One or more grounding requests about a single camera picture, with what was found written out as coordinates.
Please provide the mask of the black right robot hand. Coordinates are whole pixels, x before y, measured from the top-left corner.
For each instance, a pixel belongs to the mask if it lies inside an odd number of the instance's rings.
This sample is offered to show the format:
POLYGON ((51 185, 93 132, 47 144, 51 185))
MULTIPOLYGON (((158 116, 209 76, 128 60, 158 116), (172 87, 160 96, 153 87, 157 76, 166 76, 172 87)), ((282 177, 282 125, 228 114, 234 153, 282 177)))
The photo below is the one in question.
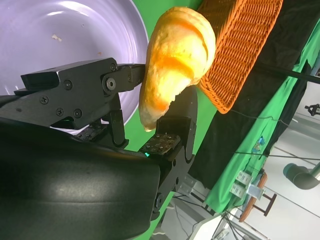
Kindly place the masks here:
POLYGON ((144 233, 193 161, 198 111, 183 90, 138 151, 126 150, 119 93, 144 64, 80 61, 23 75, 0 98, 0 237, 130 240, 144 233))

